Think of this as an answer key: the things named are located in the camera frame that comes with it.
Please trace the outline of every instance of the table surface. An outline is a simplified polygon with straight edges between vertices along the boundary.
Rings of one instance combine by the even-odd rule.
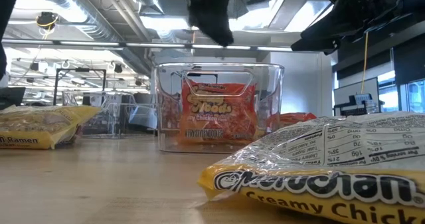
[[[144,136],[0,150],[0,223],[330,223],[241,195],[207,201],[198,176],[226,155],[165,153],[155,144]]]

